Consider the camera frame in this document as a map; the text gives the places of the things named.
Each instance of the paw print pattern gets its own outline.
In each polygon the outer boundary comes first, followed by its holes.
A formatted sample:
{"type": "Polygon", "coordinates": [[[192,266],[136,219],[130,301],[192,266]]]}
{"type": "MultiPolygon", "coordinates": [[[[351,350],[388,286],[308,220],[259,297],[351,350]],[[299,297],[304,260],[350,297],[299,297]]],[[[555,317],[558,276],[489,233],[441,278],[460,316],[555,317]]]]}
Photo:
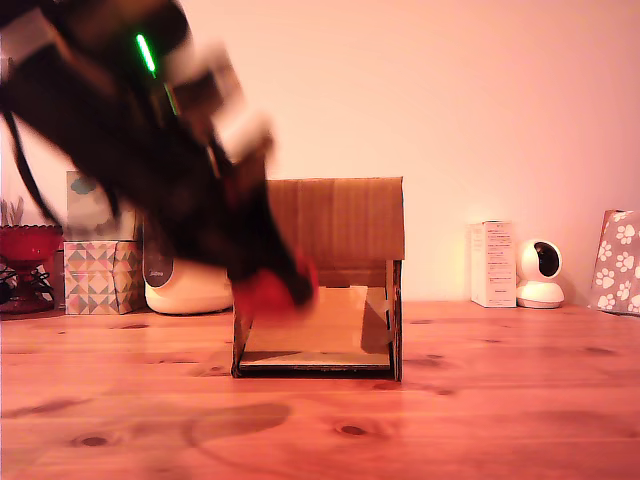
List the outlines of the paw print pattern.
{"type": "Polygon", "coordinates": [[[598,251],[598,257],[600,257],[600,260],[602,260],[603,262],[606,262],[607,258],[609,258],[610,256],[611,256],[611,244],[605,240],[604,242],[602,242],[602,245],[600,245],[600,250],[598,251]]]}
{"type": "Polygon", "coordinates": [[[631,290],[631,282],[627,280],[624,283],[620,284],[620,288],[618,289],[618,293],[616,293],[617,297],[620,297],[620,300],[623,302],[629,298],[629,292],[631,290]]]}
{"type": "Polygon", "coordinates": [[[633,268],[633,262],[635,258],[633,255],[629,255],[629,252],[622,252],[622,255],[618,255],[616,257],[618,261],[616,262],[616,267],[620,269],[620,272],[624,273],[627,270],[631,270],[633,268]]]}
{"type": "Polygon", "coordinates": [[[633,225],[629,224],[626,227],[620,225],[618,227],[616,238],[620,240],[620,243],[622,243],[623,245],[629,245],[635,234],[636,230],[635,228],[633,228],[633,225]]]}
{"type": "Polygon", "coordinates": [[[627,218],[627,216],[628,216],[629,214],[631,214],[631,213],[633,213],[633,210],[630,210],[630,211],[628,211],[628,212],[618,212],[618,213],[615,213],[615,214],[613,215],[613,221],[614,221],[614,222],[616,222],[616,223],[618,223],[619,221],[624,220],[625,218],[627,218]]]}
{"type": "Polygon", "coordinates": [[[631,299],[627,310],[632,313],[640,313],[640,295],[636,295],[631,299]]]}
{"type": "Polygon", "coordinates": [[[600,300],[598,300],[598,307],[605,310],[613,310],[613,306],[615,304],[616,300],[613,298],[613,293],[610,293],[609,295],[602,295],[600,300]]]}
{"type": "Polygon", "coordinates": [[[613,285],[613,277],[615,273],[613,270],[603,268],[601,272],[596,273],[596,285],[601,285],[605,290],[613,285]]]}

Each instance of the cardboard ramp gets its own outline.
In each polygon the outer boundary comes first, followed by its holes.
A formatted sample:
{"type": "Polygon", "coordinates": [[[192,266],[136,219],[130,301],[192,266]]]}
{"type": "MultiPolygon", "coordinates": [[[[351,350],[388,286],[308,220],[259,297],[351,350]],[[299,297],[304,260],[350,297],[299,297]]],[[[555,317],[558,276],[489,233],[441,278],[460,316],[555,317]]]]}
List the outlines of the cardboard ramp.
{"type": "Polygon", "coordinates": [[[402,378],[401,178],[272,180],[276,223],[319,269],[314,308],[297,318],[234,319],[234,377],[377,372],[402,378]]]}
{"type": "Polygon", "coordinates": [[[291,325],[256,318],[241,367],[351,365],[391,368],[384,288],[322,287],[318,304],[291,325]]]}

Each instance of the cardboard flap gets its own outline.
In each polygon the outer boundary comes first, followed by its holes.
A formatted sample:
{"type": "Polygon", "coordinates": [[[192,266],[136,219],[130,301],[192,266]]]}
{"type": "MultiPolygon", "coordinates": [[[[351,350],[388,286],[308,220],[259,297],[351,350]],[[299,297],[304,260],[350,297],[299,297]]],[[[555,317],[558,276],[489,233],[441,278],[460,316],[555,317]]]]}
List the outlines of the cardboard flap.
{"type": "Polygon", "coordinates": [[[320,269],[404,259],[402,178],[270,180],[284,240],[320,269]]]}

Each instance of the white camera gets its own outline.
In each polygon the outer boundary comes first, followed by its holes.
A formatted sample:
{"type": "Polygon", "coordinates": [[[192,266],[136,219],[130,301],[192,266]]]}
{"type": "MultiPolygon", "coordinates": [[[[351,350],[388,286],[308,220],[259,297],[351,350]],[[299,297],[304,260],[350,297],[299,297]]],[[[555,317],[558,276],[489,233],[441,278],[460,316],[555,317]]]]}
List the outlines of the white camera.
{"type": "Polygon", "coordinates": [[[539,239],[523,242],[517,257],[517,304],[528,308],[559,307],[564,293],[553,279],[561,270],[562,254],[553,243],[539,239]]]}

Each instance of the white wall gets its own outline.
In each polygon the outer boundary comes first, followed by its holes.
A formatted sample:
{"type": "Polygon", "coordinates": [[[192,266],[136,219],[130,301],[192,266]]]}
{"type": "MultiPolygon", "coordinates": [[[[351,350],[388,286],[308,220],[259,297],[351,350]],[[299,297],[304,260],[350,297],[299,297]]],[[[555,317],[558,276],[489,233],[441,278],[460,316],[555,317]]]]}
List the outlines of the white wall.
{"type": "MultiPolygon", "coordinates": [[[[499,218],[557,243],[584,303],[604,210],[640,207],[640,2],[183,6],[273,116],[272,177],[405,177],[406,299],[465,298],[465,225],[499,218]]],[[[28,142],[64,209],[64,169],[28,142]]]]}

